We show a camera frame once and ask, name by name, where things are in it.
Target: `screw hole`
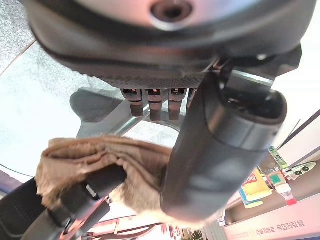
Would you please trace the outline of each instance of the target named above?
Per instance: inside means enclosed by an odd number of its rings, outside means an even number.
[[[166,16],[168,19],[176,19],[180,17],[181,14],[182,9],[179,6],[172,6],[164,10],[164,16]]]

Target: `robotic hand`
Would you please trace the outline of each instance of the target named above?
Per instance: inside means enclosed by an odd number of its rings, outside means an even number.
[[[196,222],[223,207],[262,161],[286,117],[271,90],[296,69],[316,0],[21,0],[58,62],[120,88],[133,116],[169,116],[188,94],[161,207]]]

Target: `tiled floor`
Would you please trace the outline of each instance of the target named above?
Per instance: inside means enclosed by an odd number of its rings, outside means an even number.
[[[0,74],[33,41],[18,0],[0,0]]]
[[[320,109],[319,13],[318,6],[302,40],[300,69],[279,77],[273,86],[288,101],[288,117],[276,145],[299,119],[302,124]],[[0,164],[28,175],[35,174],[39,156],[49,139],[77,135],[80,119],[69,104],[74,92],[82,87],[96,88],[109,91],[110,96],[122,97],[118,89],[103,81],[72,72],[55,62],[37,43],[9,66],[33,40],[18,0],[0,0]],[[127,135],[173,146],[178,133],[144,122]]]

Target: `product display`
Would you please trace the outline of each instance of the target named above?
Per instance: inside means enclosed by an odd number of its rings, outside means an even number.
[[[269,148],[269,153],[273,157],[273,159],[278,163],[282,170],[287,169],[289,167],[286,161],[280,156],[278,151],[275,149],[275,147],[271,146]]]
[[[297,200],[292,195],[292,190],[289,184],[281,184],[275,187],[275,190],[280,194],[286,201],[288,206],[294,205],[297,203]]]
[[[226,210],[222,209],[221,211],[219,211],[217,213],[217,217],[216,220],[218,221],[218,224],[223,227],[226,225],[226,221],[225,221],[225,216],[226,216]]]
[[[242,189],[242,187],[239,188],[239,194],[241,196],[242,202],[243,202],[244,207],[246,209],[252,209],[252,208],[255,208],[255,207],[258,207],[258,206],[261,206],[262,204],[264,204],[264,202],[261,200],[248,201],[246,194],[245,194],[244,190]]]
[[[257,168],[242,184],[242,188],[246,199],[250,202],[263,199],[272,194]]]

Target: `towel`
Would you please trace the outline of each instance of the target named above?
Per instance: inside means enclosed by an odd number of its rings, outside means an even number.
[[[51,209],[65,189],[84,181],[89,173],[117,164],[127,178],[110,193],[113,202],[161,223],[202,227],[216,214],[201,222],[187,222],[161,210],[161,185],[171,152],[170,148],[118,136],[55,138],[41,155],[35,176],[37,193],[42,204]]]

